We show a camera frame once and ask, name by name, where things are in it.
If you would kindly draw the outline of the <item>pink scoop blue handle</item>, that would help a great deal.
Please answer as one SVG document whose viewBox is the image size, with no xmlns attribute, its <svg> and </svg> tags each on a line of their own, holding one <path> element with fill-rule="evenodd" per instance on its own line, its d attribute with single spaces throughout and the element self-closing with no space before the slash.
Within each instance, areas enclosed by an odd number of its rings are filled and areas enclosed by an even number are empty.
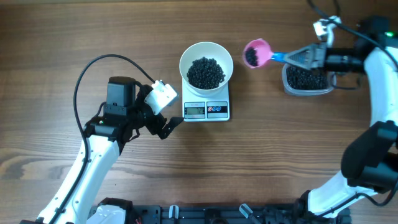
<svg viewBox="0 0 398 224">
<path fill-rule="evenodd" d="M 273 52 L 264 39 L 250 41 L 243 50 L 243 62 L 251 69 L 264 67 L 270 61 L 286 63 L 284 56 L 285 53 Z"/>
</svg>

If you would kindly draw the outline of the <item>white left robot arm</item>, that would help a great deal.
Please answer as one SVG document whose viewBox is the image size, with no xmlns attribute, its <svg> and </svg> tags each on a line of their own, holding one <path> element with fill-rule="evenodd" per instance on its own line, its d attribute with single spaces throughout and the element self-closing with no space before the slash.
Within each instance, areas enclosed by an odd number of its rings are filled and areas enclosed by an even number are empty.
<svg viewBox="0 0 398 224">
<path fill-rule="evenodd" d="M 36 223 L 139 223 L 132 202 L 104 199 L 93 208 L 104 178 L 128 142 L 147 128 L 161 139 L 169 136 L 183 118 L 166 119 L 161 111 L 178 97 L 162 81 L 142 85 L 129 77 L 111 77 L 107 99 L 85 125 L 82 144 L 70 171 Z"/>
</svg>

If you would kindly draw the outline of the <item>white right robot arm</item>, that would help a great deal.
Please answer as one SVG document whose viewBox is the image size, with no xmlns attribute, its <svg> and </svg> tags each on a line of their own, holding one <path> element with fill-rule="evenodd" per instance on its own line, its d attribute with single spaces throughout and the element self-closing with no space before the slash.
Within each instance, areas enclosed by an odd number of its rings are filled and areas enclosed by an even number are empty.
<svg viewBox="0 0 398 224">
<path fill-rule="evenodd" d="M 386 206 L 397 192 L 397 34 L 386 17 L 360 21 L 351 49 L 312 44 L 297 51 L 309 61 L 299 64 L 285 56 L 288 65 L 306 70 L 354 72 L 366 75 L 371 97 L 371 123 L 345 150 L 340 171 L 322 186 L 306 191 L 295 203 L 294 218 L 325 221 L 361 200 Z"/>
</svg>

